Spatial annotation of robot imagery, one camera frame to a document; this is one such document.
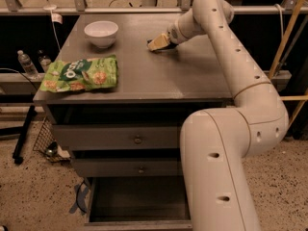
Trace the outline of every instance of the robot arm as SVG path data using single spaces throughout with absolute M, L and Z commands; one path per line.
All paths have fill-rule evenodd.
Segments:
M 167 29 L 173 43 L 207 34 L 234 98 L 234 108 L 190 115 L 181 131 L 181 158 L 193 231 L 261 230 L 242 158 L 274 148 L 288 114 L 279 94 L 229 28 L 231 5 L 194 0 Z

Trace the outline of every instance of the black metal leg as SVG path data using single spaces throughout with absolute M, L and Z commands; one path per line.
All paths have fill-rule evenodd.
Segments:
M 37 112 L 35 111 L 35 106 L 30 106 L 29 111 L 27 113 L 26 119 L 23 123 L 23 126 L 21 128 L 21 132 L 20 132 L 20 136 L 17 142 L 17 145 L 15 147 L 15 150 L 13 152 L 13 158 L 14 158 L 14 162 L 17 165 L 20 165 L 23 162 L 23 158 L 20 157 L 20 152 L 23 146 L 23 143 L 26 140 L 26 136 L 27 136 L 27 132 L 28 132 L 28 128 L 29 125 L 31 123 L 31 120 L 33 118 L 33 116 L 35 116 L 37 114 Z

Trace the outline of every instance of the white bowl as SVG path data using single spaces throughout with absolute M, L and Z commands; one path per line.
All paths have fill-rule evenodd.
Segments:
M 116 41 L 118 26 L 112 21 L 96 21 L 85 27 L 86 38 L 98 48 L 108 48 Z

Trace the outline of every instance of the green chip bag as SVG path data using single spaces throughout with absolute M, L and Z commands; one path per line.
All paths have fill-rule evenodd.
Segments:
M 56 61 L 49 65 L 39 89 L 63 92 L 113 88 L 116 86 L 116 77 L 115 55 L 72 63 Z

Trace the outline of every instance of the drawer knob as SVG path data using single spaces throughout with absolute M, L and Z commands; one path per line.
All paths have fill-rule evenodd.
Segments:
M 139 135 L 136 135 L 135 138 L 134 138 L 134 143 L 135 144 L 142 143 L 142 138 Z
M 144 173 L 144 168 L 143 168 L 143 167 L 140 167 L 139 170 L 138 170 L 138 173 L 139 173 L 139 174 L 143 174 L 143 173 Z

